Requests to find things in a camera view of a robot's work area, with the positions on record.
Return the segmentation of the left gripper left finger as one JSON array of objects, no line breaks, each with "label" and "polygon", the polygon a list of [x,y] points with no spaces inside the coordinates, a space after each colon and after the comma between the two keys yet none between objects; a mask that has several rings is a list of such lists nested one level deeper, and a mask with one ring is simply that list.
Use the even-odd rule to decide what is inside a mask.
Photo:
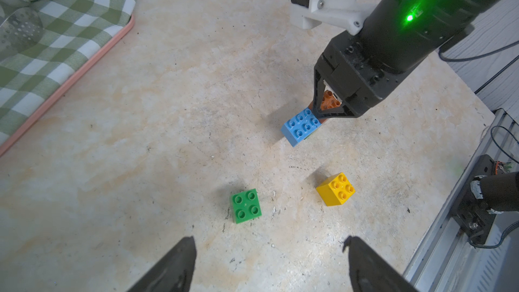
[{"label": "left gripper left finger", "polygon": [[184,237],[128,291],[189,291],[196,258],[194,237]]}]

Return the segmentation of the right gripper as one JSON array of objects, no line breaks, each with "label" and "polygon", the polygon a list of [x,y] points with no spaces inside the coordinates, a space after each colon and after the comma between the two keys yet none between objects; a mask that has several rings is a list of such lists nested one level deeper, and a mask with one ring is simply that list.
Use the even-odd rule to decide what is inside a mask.
[{"label": "right gripper", "polygon": [[[318,58],[312,105],[317,119],[359,118],[405,80],[404,72],[393,74],[373,66],[361,48],[358,37],[344,31],[331,39]],[[322,110],[327,85],[341,104]]]}]

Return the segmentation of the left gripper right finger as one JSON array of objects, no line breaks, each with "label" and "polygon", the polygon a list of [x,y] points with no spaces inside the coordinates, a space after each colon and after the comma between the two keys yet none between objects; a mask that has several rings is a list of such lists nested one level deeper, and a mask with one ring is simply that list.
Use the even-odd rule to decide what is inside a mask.
[{"label": "left gripper right finger", "polygon": [[343,251],[347,247],[350,281],[354,292],[418,291],[361,238],[348,236],[344,241]]}]

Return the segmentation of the orange lego brick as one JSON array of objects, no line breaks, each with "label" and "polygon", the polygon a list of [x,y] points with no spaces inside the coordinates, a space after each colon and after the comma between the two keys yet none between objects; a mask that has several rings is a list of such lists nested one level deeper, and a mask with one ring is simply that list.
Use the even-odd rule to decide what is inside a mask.
[{"label": "orange lego brick", "polygon": [[[313,106],[313,101],[309,104],[308,108],[312,109],[312,106]],[[321,111],[326,111],[326,110],[329,110],[329,109],[338,108],[340,106],[341,106],[341,103],[340,103],[339,100],[336,99],[334,93],[332,91],[330,91],[330,90],[326,90],[324,92],[323,99],[322,99],[322,102],[320,104],[320,110]],[[319,120],[319,123],[323,124],[328,119],[320,118],[318,120]],[[314,123],[315,123],[314,121],[310,120],[310,125],[313,126],[313,125],[315,125]]]}]

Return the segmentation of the light blue long lego brick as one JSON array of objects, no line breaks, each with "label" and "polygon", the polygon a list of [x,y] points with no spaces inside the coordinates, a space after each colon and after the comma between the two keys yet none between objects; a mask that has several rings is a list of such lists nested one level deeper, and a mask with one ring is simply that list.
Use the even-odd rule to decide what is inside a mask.
[{"label": "light blue long lego brick", "polygon": [[281,131],[292,147],[306,140],[325,120],[318,119],[311,109],[306,108],[286,121]]}]

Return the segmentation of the yellow lego brick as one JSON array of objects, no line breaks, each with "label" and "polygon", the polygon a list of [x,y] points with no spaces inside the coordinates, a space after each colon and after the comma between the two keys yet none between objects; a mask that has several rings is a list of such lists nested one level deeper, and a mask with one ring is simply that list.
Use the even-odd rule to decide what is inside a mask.
[{"label": "yellow lego brick", "polygon": [[355,193],[354,186],[342,172],[328,177],[316,190],[326,206],[343,205]]}]

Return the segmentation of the green lego brick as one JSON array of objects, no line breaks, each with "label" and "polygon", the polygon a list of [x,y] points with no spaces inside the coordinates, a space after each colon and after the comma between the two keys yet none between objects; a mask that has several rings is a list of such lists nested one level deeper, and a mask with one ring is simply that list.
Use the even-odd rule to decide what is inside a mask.
[{"label": "green lego brick", "polygon": [[236,224],[244,223],[262,216],[256,189],[240,192],[231,196],[232,214]]}]

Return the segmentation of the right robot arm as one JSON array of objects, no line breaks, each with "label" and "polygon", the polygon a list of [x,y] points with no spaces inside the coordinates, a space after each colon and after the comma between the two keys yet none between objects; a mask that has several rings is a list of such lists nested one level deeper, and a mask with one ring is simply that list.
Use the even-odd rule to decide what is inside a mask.
[{"label": "right robot arm", "polygon": [[500,0],[381,0],[356,35],[332,38],[314,67],[312,111],[358,118],[386,99],[436,49],[468,34]]}]

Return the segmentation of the green checkered cloth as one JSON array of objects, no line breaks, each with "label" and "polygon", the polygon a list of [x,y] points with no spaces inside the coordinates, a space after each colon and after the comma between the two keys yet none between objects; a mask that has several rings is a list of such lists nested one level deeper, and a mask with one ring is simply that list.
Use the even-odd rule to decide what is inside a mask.
[{"label": "green checkered cloth", "polygon": [[16,9],[44,28],[31,48],[1,61],[1,151],[36,121],[134,26],[137,0],[1,0],[1,24]]}]

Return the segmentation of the metal spoon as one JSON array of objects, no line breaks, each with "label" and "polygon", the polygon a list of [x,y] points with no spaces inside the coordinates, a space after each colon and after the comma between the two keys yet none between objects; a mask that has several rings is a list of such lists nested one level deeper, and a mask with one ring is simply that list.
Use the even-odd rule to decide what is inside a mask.
[{"label": "metal spoon", "polygon": [[43,33],[36,10],[29,7],[14,10],[1,24],[1,61],[36,45]]}]

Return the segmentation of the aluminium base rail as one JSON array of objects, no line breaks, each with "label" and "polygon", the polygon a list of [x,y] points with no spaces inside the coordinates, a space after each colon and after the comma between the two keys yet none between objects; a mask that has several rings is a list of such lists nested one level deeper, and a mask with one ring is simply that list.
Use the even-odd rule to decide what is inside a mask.
[{"label": "aluminium base rail", "polygon": [[[451,208],[480,155],[497,164],[495,176],[471,182],[474,196],[496,218],[486,245],[475,245]],[[500,108],[468,166],[419,244],[404,278],[418,291],[518,290],[518,122]]]}]

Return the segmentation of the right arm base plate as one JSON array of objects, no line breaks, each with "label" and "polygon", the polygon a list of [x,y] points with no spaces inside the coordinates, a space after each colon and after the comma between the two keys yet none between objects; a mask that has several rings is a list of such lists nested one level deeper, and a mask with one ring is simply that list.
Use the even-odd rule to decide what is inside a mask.
[{"label": "right arm base plate", "polygon": [[451,216],[475,245],[487,244],[496,215],[490,214],[487,205],[474,196],[471,182],[483,177],[495,176],[496,164],[489,155],[480,155],[451,208]]}]

